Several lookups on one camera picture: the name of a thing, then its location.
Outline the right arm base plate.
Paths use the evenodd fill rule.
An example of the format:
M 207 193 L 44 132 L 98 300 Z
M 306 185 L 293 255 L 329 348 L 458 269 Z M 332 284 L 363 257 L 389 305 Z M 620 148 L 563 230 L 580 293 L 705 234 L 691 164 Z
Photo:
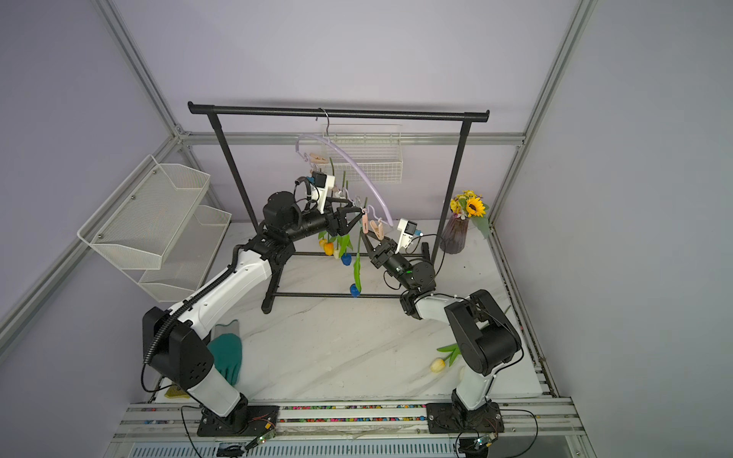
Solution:
M 431 434 L 504 433 L 504 420 L 498 404 L 488 403 L 477 410 L 464 410 L 452 403 L 427 404 L 427 423 Z

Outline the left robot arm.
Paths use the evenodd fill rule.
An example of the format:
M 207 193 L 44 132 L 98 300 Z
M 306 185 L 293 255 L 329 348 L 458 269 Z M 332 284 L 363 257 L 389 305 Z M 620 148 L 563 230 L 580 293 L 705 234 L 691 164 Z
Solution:
M 273 194 L 256 236 L 233 248 L 223 272 L 169 309 L 153 307 L 145 314 L 143 366 L 154 368 L 219 418 L 244 418 L 248 400 L 216 370 L 205 338 L 254 287 L 276 277 L 294 255 L 298 240 L 321 232 L 345 236 L 360 223 L 363 212 L 350 200 L 324 191 L 315 204 L 305 207 L 291 192 Z

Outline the black clothes rack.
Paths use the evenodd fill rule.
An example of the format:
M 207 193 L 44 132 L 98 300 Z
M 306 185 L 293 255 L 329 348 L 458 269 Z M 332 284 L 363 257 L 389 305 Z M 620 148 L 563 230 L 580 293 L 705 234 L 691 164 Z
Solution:
M 471 126 L 475 123 L 486 123 L 491 115 L 489 110 L 483 112 L 425 112 L 425 111 L 395 111 L 395 110 L 364 110 L 364 109 L 324 109 L 324 108 L 283 108 L 283 107 L 244 107 L 244 106 L 220 106 L 213 104 L 198 104 L 193 101 L 187 103 L 191 114 L 206 116 L 215 133 L 216 139 L 223 150 L 223 154 L 229 166 L 229 170 L 235 179 L 242 201 L 250 215 L 252 223 L 257 222 L 251 201 L 244 188 L 242 177 L 237 168 L 227 138 L 221 126 L 221 115 L 226 116 L 283 116 L 284 118 L 318 118 L 325 116 L 332 118 L 354 118 L 354 119 L 393 119 L 393 120 L 425 120 L 425 121 L 459 121 L 461 128 L 457 141 L 456 153 L 450 179 L 447 186 L 446 196 L 441 210 L 441 218 L 437 226 L 437 234 L 441 235 L 447 221 L 447 212 L 450 209 L 450 199 L 454 194 L 458 172 L 467 146 Z

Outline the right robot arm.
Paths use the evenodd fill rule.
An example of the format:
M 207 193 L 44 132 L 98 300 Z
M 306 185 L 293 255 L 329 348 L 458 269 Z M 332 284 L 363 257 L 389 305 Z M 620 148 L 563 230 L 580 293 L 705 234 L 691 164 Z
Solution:
M 431 261 L 425 256 L 409 260 L 391 238 L 374 245 L 375 240 L 372 234 L 360 236 L 370 262 L 404 288 L 400 296 L 404 313 L 416 320 L 445 323 L 452 330 L 454 343 L 468 366 L 452 402 L 468 412 L 484 408 L 498 374 L 524 357 L 517 329 L 489 291 L 479 289 L 464 297 L 438 293 Z

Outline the blue tulip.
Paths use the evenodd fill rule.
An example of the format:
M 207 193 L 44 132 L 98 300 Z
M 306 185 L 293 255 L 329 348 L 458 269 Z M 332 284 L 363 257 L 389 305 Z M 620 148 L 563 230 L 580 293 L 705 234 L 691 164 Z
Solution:
M 349 181 L 346 178 L 346 173 L 343 173 L 342 187 L 340 188 L 339 196 L 341 198 L 349 198 Z M 352 245 L 350 241 L 350 236 L 339 236 L 337 245 L 339 249 L 338 254 L 340 261 L 345 266 L 351 265 L 352 256 L 349 250 L 351 250 Z
M 362 234 L 364 233 L 364 229 L 366 228 L 366 224 L 368 223 L 368 215 L 367 215 L 366 208 L 362 208 L 362 217 L 361 222 L 359 223 L 359 235 L 357 236 L 357 247 L 355 252 L 355 257 L 353 260 L 353 284 L 349 288 L 349 291 L 351 293 L 351 296 L 353 298 L 358 298 L 362 293 L 362 284 L 361 284 L 361 267 L 362 267 L 362 261 L 361 261 L 361 248 L 362 248 Z

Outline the cream tulip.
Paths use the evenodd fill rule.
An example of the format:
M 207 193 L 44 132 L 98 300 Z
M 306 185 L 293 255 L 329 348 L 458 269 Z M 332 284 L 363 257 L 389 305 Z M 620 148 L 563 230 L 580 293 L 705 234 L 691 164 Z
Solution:
M 446 368 L 449 368 L 461 355 L 461 350 L 456 343 L 439 347 L 436 351 L 440 353 L 440 356 L 434 359 L 429 365 L 429 370 L 432 373 L 440 373 Z

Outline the sunflower bouquet in vase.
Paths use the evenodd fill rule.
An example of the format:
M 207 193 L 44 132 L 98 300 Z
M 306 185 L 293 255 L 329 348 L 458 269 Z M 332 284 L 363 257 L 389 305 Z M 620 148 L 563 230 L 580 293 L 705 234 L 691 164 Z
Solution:
M 466 246 L 469 228 L 476 228 L 483 238 L 489 238 L 491 227 L 489 207 L 483 196 L 466 190 L 450 199 L 449 219 L 440 236 L 441 249 L 451 255 L 459 254 Z

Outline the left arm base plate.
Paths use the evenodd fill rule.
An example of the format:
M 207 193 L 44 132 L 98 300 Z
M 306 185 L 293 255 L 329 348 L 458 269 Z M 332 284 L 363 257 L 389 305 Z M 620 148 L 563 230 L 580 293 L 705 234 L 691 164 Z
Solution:
M 273 431 L 278 422 L 278 406 L 245 406 L 235 408 L 228 416 L 217 416 L 208 408 L 202 409 L 198 426 L 200 437 L 254 437 Z

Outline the purple clip hanger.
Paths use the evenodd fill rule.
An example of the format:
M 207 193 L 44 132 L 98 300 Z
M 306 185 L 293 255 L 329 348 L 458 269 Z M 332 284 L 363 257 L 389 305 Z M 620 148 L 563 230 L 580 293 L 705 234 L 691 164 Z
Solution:
M 354 197 L 349 194 L 348 200 L 355 205 L 366 208 L 368 219 L 374 219 L 377 223 L 385 223 L 391 227 L 395 225 L 395 219 L 391 215 L 391 211 L 387 207 L 386 201 L 380 194 L 376 185 L 365 176 L 364 171 L 352 160 L 352 158 L 341 148 L 335 145 L 331 140 L 326 139 L 322 135 L 303 134 L 296 139 L 296 154 L 310 166 L 311 174 L 313 171 L 319 171 L 331 175 L 331 169 L 328 158 L 332 158 L 335 167 L 335 186 L 329 193 L 328 198 L 341 198 L 339 196 L 342 187 L 343 173 L 346 178 L 357 179 L 362 181 L 372 192 L 374 200 L 381 206 L 382 212 L 378 213 L 376 209 L 370 205 L 364 198 Z M 326 199 L 326 207 L 324 213 L 319 213 L 313 202 L 309 200 L 311 191 L 311 176 L 307 179 L 307 209 L 305 213 L 316 213 L 320 217 L 328 220 L 328 198 Z

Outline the orange tulip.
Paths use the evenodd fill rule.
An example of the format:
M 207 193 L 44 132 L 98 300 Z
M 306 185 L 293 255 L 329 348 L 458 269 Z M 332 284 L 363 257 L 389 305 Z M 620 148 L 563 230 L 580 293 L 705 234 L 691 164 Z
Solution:
M 328 232 L 322 232 L 319 234 L 319 245 L 327 256 L 332 256 L 334 253 L 334 238 L 328 234 Z

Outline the white mesh tiered shelf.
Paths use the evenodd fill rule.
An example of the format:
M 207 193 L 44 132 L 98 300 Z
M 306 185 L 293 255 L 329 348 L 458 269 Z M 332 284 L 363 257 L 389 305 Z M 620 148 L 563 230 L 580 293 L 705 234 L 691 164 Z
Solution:
M 77 231 L 91 250 L 160 303 L 207 279 L 231 215 L 205 202 L 210 175 L 147 156 Z

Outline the black yellow work glove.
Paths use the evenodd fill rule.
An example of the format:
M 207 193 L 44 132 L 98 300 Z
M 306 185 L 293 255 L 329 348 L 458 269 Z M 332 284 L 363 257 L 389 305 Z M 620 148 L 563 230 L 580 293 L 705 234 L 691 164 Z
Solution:
M 177 385 L 172 385 L 171 387 L 168 387 L 164 391 L 163 396 L 166 399 L 189 399 L 190 398 L 189 394 L 185 390 L 178 387 Z

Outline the green work glove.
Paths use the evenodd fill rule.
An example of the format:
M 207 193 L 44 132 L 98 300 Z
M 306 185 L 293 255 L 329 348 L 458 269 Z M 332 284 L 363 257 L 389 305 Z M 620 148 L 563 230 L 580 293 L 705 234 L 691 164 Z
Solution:
M 217 324 L 211 331 L 208 349 L 214 357 L 216 370 L 233 387 L 237 385 L 242 367 L 240 323 Z

